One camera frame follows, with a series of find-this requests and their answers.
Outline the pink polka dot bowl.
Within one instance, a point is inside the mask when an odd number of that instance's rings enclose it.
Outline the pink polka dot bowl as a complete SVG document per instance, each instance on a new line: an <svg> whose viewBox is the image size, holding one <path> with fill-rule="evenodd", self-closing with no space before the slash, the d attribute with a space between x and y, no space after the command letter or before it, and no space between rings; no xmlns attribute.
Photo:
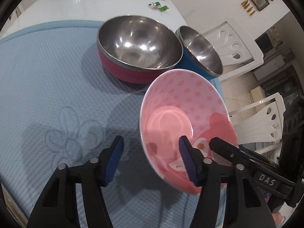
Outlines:
<svg viewBox="0 0 304 228"><path fill-rule="evenodd" d="M223 98L207 79L190 70L169 70L152 82L139 122L142 146L154 171L166 183L192 195L201 188L189 180L179 138L185 135L204 157L227 166L230 162L210 150L210 140L219 137L238 145Z"/></svg>

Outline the blue steel bowl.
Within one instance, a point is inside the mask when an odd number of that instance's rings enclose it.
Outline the blue steel bowl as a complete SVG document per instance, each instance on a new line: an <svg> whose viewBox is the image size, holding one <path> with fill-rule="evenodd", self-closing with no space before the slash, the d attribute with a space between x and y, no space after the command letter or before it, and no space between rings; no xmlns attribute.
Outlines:
<svg viewBox="0 0 304 228"><path fill-rule="evenodd" d="M183 45L183 57L176 68L191 70L207 80L222 75L222 61L203 35L189 26L180 26L176 30L176 36Z"/></svg>

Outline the red steel bowl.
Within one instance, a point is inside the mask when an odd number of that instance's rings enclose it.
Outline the red steel bowl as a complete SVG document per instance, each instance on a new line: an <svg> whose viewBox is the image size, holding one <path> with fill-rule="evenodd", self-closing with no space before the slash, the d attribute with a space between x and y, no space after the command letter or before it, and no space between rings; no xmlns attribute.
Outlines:
<svg viewBox="0 0 304 228"><path fill-rule="evenodd" d="M104 22L97 47L103 67L117 79L134 84L153 81L183 58L182 43L173 31L139 15Z"/></svg>

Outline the white chair near right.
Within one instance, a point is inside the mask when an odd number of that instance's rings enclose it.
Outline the white chair near right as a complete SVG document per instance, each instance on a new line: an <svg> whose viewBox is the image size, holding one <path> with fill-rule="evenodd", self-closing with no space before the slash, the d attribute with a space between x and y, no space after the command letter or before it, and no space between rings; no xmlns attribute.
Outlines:
<svg viewBox="0 0 304 228"><path fill-rule="evenodd" d="M239 145L252 143L272 143L270 146L257 149L257 153L266 153L282 146L283 114L285 105L282 96L275 93L262 100L229 112L232 117L235 114L245 112L260 105L264 107L253 116L234 124Z"/></svg>

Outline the white chair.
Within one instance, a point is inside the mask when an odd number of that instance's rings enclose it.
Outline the white chair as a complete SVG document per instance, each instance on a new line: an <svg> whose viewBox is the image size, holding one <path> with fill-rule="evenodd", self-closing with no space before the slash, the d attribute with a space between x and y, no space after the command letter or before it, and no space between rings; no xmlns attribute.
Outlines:
<svg viewBox="0 0 304 228"><path fill-rule="evenodd" d="M260 105L264 107L253 116L234 124L239 145L252 143L272 143L270 146L257 149L257 153L266 153L282 146L283 114L285 105L282 96L275 93L262 100L229 112L232 117L235 114L245 112Z"/></svg>
<svg viewBox="0 0 304 228"><path fill-rule="evenodd" d="M254 39L239 23L229 18L220 25L203 33L218 53L223 66L237 66L230 72L223 73L219 82L246 74L263 63L263 52Z"/></svg>

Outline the white chair far right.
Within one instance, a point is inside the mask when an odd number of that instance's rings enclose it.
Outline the white chair far right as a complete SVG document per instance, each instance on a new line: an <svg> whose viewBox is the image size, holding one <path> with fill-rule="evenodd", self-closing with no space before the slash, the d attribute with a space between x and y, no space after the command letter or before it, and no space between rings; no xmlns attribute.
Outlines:
<svg viewBox="0 0 304 228"><path fill-rule="evenodd" d="M237 66L230 72L223 73L219 82L246 74L263 63L263 52L254 39L239 23L229 18L220 25L203 33L218 53L223 66Z"/></svg>

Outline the blue quilted table mat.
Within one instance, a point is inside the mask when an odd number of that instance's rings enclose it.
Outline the blue quilted table mat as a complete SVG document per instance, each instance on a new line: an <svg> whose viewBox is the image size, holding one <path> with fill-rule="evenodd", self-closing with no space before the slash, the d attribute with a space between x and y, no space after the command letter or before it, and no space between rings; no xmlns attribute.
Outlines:
<svg viewBox="0 0 304 228"><path fill-rule="evenodd" d="M198 202L164 182L143 151L139 117L147 84L102 66L101 22L31 26L1 39L1 183L29 218L60 164L83 165L110 147L124 152L102 189L114 227L189 227Z"/></svg>

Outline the green white candy wrapper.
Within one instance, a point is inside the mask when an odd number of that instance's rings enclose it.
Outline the green white candy wrapper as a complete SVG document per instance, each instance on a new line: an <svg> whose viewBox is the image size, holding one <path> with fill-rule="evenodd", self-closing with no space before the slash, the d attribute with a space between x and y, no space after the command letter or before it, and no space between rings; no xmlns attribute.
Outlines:
<svg viewBox="0 0 304 228"><path fill-rule="evenodd" d="M162 6L160 2L150 3L148 5L151 9L158 10L160 12L165 12L169 9L169 7L167 7L167 5Z"/></svg>

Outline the orange hanging wall ornaments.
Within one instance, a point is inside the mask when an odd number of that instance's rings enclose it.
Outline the orange hanging wall ornaments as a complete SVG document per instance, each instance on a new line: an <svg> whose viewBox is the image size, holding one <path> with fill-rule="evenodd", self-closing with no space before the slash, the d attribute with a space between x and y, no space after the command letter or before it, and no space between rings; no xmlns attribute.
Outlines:
<svg viewBox="0 0 304 228"><path fill-rule="evenodd" d="M253 5L251 5L249 0L245 0L241 3L241 6L243 7L243 9L250 15L252 16L253 14L255 14L255 10L253 8Z"/></svg>

